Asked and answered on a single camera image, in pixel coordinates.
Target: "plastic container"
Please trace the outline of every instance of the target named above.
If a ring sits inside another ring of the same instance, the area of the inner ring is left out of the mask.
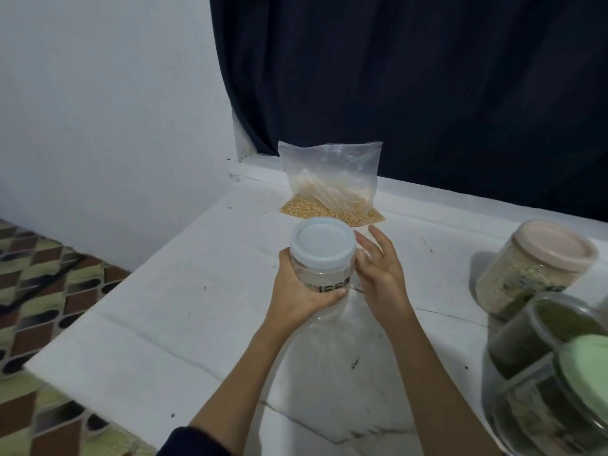
[[[500,374],[510,379],[585,334],[608,334],[599,313],[567,294],[538,293],[490,340],[488,352]]]
[[[518,456],[608,454],[608,338],[582,336],[505,384],[492,408]]]
[[[565,290],[597,258],[593,243],[563,225],[524,222],[477,280],[477,303],[508,321],[537,292]]]
[[[295,274],[308,288],[317,292],[350,289],[356,240],[353,229],[334,218],[301,221],[289,241]],[[338,319],[348,304],[348,292],[340,301],[313,315],[326,322]]]

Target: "plastic bag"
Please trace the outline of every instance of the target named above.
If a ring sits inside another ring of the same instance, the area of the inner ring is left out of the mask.
[[[278,153],[294,197],[281,211],[299,218],[330,216],[349,225],[383,221],[373,208],[382,142],[297,147]]]

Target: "navy blue curtain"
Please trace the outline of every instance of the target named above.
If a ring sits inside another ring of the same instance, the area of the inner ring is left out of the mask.
[[[258,152],[384,141],[379,175],[608,221],[608,0],[210,0]]]

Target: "patterned floor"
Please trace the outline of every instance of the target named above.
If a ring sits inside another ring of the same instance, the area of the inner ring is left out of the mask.
[[[0,456],[144,456],[155,450],[23,370],[129,272],[0,219]],[[18,310],[7,305],[28,298]]]

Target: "hand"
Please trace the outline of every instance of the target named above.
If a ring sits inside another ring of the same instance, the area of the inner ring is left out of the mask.
[[[346,296],[346,289],[340,288],[327,293],[311,291],[295,275],[289,248],[282,250],[278,259],[272,299],[262,328],[285,340],[316,311],[334,305]]]
[[[371,313],[390,336],[414,311],[393,243],[377,227],[370,225],[369,231],[380,246],[355,231],[357,242],[369,253],[357,250],[355,269]]]

